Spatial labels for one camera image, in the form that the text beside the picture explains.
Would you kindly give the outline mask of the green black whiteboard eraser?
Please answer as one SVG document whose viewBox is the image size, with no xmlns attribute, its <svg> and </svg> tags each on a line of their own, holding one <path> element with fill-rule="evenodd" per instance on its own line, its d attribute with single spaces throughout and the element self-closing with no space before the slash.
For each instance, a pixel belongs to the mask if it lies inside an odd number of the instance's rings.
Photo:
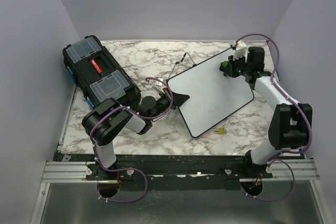
<svg viewBox="0 0 336 224">
<path fill-rule="evenodd" d="M 220 71 L 223 72 L 223 73 L 226 73 L 227 70 L 228 70 L 228 66 L 229 66 L 229 62 L 228 61 L 223 61 L 221 64 L 220 64 Z"/>
</svg>

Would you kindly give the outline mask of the white whiteboard black frame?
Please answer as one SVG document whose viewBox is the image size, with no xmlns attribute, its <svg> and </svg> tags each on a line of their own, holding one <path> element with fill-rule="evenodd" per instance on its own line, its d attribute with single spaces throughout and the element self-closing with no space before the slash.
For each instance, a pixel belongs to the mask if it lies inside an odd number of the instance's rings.
<svg viewBox="0 0 336 224">
<path fill-rule="evenodd" d="M 225 77 L 219 69 L 233 54 L 232 49 L 227 49 L 167 80 L 174 93 L 190 97 L 179 106 L 179 112 L 193 138 L 200 137 L 254 99 L 244 77 Z"/>
</svg>

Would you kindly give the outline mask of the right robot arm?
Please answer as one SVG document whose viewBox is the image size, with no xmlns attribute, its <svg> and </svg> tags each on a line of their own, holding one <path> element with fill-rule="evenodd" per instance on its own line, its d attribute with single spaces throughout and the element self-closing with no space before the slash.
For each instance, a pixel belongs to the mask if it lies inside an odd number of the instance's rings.
<svg viewBox="0 0 336 224">
<path fill-rule="evenodd" d="M 261 47 L 235 45 L 234 53 L 222 62 L 220 70 L 230 78 L 244 77 L 252 90 L 259 93 L 274 113 L 268 129 L 268 140 L 246 155 L 241 165 L 249 178 L 282 153 L 302 154 L 312 142 L 312 106 L 290 96 L 276 81 L 272 72 L 264 70 L 265 51 Z"/>
</svg>

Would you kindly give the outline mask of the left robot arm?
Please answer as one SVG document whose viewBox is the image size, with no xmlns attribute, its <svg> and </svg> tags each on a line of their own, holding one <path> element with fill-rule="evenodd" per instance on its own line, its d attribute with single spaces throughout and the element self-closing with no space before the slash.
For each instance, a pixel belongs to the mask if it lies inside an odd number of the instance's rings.
<svg viewBox="0 0 336 224">
<path fill-rule="evenodd" d="M 88 113 L 82 120 L 82 126 L 92 141 L 95 160 L 99 164 L 98 173 L 104 179 L 112 179 L 116 175 L 113 140 L 124 128 L 143 135 L 152 127 L 154 120 L 166 111 L 180 107 L 189 98 L 189 95 L 179 93 L 173 93 L 172 98 L 168 93 L 161 94 L 159 99 L 146 96 L 138 112 L 108 98 Z"/>
</svg>

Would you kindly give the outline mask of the yellow grey small connector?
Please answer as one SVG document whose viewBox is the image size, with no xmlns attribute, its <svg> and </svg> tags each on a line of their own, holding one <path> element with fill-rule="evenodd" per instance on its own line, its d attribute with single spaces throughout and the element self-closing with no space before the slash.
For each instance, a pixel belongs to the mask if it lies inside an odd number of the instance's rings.
<svg viewBox="0 0 336 224">
<path fill-rule="evenodd" d="M 223 127 L 218 127 L 218 128 L 216 128 L 216 129 L 214 129 L 214 134 L 224 135 L 224 134 L 226 134 L 226 133 L 227 133 L 227 131 L 226 131 L 226 129 L 223 128 Z"/>
</svg>

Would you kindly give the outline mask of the black plastic toolbox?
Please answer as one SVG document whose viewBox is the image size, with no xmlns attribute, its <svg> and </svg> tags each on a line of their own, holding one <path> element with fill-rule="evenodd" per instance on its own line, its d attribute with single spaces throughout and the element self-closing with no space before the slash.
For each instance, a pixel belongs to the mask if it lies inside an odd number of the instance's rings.
<svg viewBox="0 0 336 224">
<path fill-rule="evenodd" d="M 82 90 L 91 109 L 107 98 L 133 110 L 138 109 L 140 89 L 95 35 L 68 45 L 62 50 L 62 55 L 68 73 Z"/>
</svg>

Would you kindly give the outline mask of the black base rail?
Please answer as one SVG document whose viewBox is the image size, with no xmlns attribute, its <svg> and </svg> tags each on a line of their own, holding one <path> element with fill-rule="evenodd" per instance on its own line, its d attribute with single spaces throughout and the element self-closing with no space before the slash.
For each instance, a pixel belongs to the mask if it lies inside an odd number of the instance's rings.
<svg viewBox="0 0 336 224">
<path fill-rule="evenodd" d="M 103 170 L 93 155 L 79 154 L 84 162 L 84 183 L 122 191 L 148 190 L 239 190 L 240 183 L 272 178 L 265 165 L 252 165 L 244 156 L 117 155 L 117 161 Z"/>
</svg>

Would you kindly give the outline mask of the aluminium extrusion frame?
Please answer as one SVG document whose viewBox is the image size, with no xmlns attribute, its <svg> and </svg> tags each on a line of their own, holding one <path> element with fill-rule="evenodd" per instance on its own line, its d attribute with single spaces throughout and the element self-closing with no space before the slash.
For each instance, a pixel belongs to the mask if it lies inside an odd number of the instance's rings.
<svg viewBox="0 0 336 224">
<path fill-rule="evenodd" d="M 80 120 L 89 109 L 82 99 L 82 92 L 75 88 L 67 109 L 54 159 L 51 162 L 46 162 L 43 170 L 31 223 L 42 223 L 51 184 L 85 182 L 85 163 L 75 160 L 75 156 L 79 154 L 88 157 L 90 150 L 88 137 L 80 125 Z"/>
</svg>

